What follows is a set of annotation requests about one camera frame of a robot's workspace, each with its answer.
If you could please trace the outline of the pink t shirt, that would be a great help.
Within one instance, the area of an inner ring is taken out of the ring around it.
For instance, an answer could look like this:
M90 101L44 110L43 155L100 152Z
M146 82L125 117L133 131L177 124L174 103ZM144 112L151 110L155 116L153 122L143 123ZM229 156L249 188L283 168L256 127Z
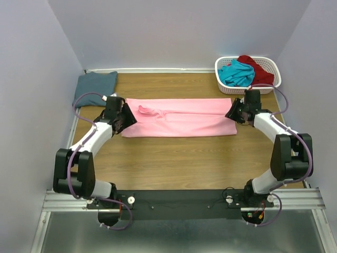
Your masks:
M122 131L125 138L214 137L236 135L226 118L231 99L126 99L137 122Z

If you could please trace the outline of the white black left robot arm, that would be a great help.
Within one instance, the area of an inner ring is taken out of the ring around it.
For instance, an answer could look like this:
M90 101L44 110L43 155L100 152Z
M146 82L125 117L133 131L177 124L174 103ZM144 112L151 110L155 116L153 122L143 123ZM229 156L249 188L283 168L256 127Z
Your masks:
M55 156L53 190L75 199L98 199L105 208L111 208L117 200L114 183L96 179L94 157L113 136L134 125L137 120L126 100L119 96L103 96L105 109L95 120L75 114L91 124L90 130L74 145L59 149Z

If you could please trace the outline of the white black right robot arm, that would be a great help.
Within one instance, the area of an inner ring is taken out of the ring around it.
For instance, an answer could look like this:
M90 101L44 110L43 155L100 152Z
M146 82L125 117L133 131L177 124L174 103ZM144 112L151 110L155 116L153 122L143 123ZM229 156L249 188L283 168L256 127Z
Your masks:
M248 123L273 143L270 166L261 176L249 180L241 195L247 206L267 199L273 190L297 183L313 173L313 141L307 133L298 133L279 121L276 114L263 109L259 90L247 89L236 98L226 117L237 123Z

